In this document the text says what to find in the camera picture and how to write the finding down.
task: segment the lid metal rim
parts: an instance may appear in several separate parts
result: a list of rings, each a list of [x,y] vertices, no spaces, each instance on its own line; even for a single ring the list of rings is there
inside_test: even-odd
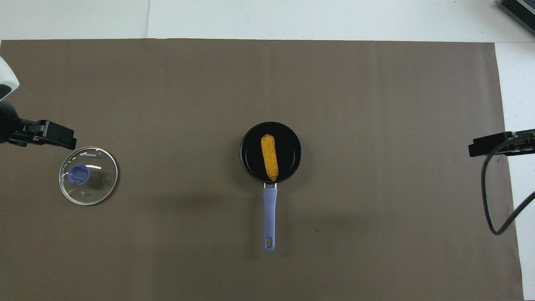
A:
[[[111,186],[111,189],[108,191],[108,193],[102,197],[100,200],[98,201],[95,201],[95,202],[91,202],[91,203],[82,203],[82,202],[79,202],[75,199],[73,199],[68,193],[67,191],[65,190],[65,187],[63,186],[63,183],[62,183],[62,170],[63,170],[63,167],[65,166],[65,164],[67,164],[68,160],[75,154],[75,153],[79,153],[81,151],[85,151],[87,149],[98,149],[99,151],[102,151],[104,152],[106,155],[108,155],[108,157],[110,157],[111,161],[113,162],[113,165],[115,166],[115,169],[117,170],[117,173],[115,174],[115,180],[113,181],[113,185]],[[62,189],[62,192],[63,192],[63,195],[69,199],[69,201],[75,203],[75,204],[78,204],[78,205],[82,205],[82,206],[90,206],[90,205],[94,205],[96,203],[99,203],[103,200],[105,200],[109,195],[110,193],[113,191],[113,189],[115,188],[115,185],[117,184],[117,178],[119,176],[119,169],[117,168],[117,163],[115,162],[115,159],[113,158],[113,156],[108,153],[107,151],[101,149],[100,147],[96,147],[96,146],[87,146],[87,147],[82,147],[80,149],[77,149],[75,151],[73,151],[66,159],[65,161],[63,161],[63,164],[61,166],[61,168],[59,169],[59,187],[61,187]]]

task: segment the corn cob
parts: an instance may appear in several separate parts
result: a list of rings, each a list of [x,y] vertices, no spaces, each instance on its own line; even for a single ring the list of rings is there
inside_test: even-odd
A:
[[[266,134],[262,137],[261,143],[267,177],[275,181],[279,176],[279,164],[277,163],[277,153],[275,152],[275,138],[272,135]]]

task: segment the brown mat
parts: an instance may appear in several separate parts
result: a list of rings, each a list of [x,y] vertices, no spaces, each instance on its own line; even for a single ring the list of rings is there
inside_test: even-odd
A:
[[[515,228],[495,237],[472,138],[503,131],[489,43],[3,41],[24,119],[117,160],[91,207],[58,185],[70,151],[1,145],[0,298],[521,299]],[[262,248],[245,132],[279,121],[303,160]],[[507,160],[491,206],[511,211]]]

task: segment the purple handle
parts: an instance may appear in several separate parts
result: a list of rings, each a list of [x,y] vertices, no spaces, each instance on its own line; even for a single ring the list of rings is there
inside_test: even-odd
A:
[[[277,189],[264,188],[264,249],[275,250],[275,204]]]

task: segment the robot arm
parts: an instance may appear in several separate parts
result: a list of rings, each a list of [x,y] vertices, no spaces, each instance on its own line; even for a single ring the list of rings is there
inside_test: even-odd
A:
[[[23,147],[28,143],[50,144],[75,149],[73,130],[48,120],[34,122],[19,118],[15,108],[4,100],[18,87],[17,77],[0,57],[0,144],[7,142]]]

